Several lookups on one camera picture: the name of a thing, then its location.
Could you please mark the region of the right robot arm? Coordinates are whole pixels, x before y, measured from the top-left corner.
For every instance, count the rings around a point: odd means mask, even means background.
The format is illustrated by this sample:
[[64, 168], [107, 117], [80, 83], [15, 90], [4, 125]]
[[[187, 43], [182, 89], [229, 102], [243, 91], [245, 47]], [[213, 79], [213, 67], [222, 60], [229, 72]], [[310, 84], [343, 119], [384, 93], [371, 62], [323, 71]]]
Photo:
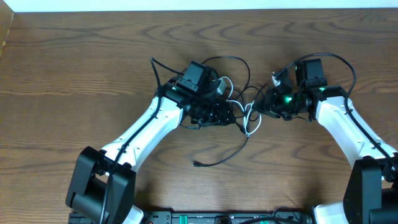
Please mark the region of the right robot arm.
[[319, 59], [294, 62], [298, 92], [285, 68], [254, 109], [286, 121], [307, 113], [336, 141], [352, 167], [343, 200], [313, 208], [314, 223], [397, 223], [397, 150], [354, 108], [349, 92], [330, 86]]

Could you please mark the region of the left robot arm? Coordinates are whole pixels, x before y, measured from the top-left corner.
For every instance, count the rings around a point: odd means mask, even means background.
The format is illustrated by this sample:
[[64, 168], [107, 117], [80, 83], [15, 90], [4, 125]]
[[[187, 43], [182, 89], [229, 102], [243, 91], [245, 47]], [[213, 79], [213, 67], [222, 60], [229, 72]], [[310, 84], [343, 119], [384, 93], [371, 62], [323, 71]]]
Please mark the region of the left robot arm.
[[228, 77], [196, 61], [159, 84], [150, 106], [120, 137], [97, 151], [78, 156], [65, 204], [92, 223], [140, 223], [134, 204], [136, 174], [156, 145], [189, 116], [194, 127], [226, 126], [235, 121], [224, 95]]

